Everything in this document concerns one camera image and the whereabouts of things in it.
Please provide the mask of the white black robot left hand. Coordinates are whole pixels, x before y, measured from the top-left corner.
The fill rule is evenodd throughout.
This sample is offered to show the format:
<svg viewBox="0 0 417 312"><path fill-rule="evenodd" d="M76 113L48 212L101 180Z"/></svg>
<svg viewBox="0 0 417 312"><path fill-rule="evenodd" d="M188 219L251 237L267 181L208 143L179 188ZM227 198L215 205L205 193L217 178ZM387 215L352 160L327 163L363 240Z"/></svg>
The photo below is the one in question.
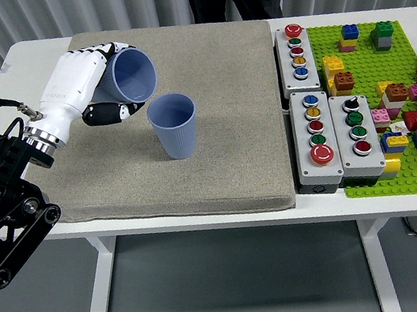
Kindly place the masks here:
<svg viewBox="0 0 417 312"><path fill-rule="evenodd" d="M43 90L39 112L27 135L59 148L68 143L72 122L88 126L120 123L156 90L155 67L143 51L113 42L67 51Z"/></svg>

